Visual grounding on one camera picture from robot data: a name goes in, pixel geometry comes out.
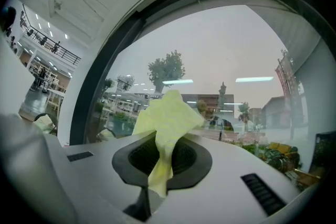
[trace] sky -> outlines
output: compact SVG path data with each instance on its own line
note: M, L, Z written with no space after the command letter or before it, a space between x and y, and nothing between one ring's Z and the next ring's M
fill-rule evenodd
M268 24L248 6L225 6L203 10L174 20L142 37L122 51L107 78L134 76L131 93L153 93L148 64L177 50L185 67L183 79L191 84L164 87L180 93L219 94L224 82L227 94L236 103L248 102L251 108L262 108L272 97L284 93L275 69L285 49ZM235 82L244 77L274 77L266 82ZM239 115L235 106L235 117Z

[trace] yellow tissue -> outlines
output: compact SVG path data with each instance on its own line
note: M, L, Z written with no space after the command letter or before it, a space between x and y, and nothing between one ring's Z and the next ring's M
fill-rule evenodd
M161 100L150 101L149 107L140 112L133 134L156 131L160 158L148 177L148 186L161 197L166 197L166 182L173 177L171 162L176 142L203 121L202 116L183 102L178 90L168 91Z

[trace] fluorescent light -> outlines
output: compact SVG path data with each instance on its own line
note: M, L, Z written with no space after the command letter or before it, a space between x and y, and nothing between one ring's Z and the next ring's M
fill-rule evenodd
M181 80L167 80L162 81L163 84L183 84L183 83L194 83L192 79L181 79Z
M241 105L241 104L243 104L243 103L224 103L224 104Z
M236 82L269 81L272 79L273 77L238 78Z

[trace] black grille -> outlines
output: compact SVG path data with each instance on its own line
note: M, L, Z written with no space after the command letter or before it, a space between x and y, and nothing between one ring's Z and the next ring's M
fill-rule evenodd
M256 174L242 176L242 180L258 200L267 215L272 215L286 204Z
M68 159L69 161L74 162L74 161L78 161L79 159L84 159L90 156L93 156L93 154L89 151L85 151L85 152L81 152L78 154L69 155Z
M150 175L159 157L160 154L156 148L154 136L130 153L129 162L141 172ZM172 154L173 175L184 172L190 168L195 161L195 150L179 140Z

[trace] railing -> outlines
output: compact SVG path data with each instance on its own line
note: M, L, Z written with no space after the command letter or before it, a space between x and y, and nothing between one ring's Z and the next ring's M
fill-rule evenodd
M61 45L56 45L56 42L54 42L53 40L48 38L46 35L42 34L40 31L38 31L33 26L31 26L28 17L27 17L27 20L28 20L29 26L27 26L26 22L23 24L20 24L26 36L30 37L32 40L39 43L41 46L50 50L51 53L58 55L60 58L63 58L64 60L71 63L72 65L74 66L78 65L81 59L80 57L78 57L77 55L74 55L72 52L69 52L67 49L63 48Z

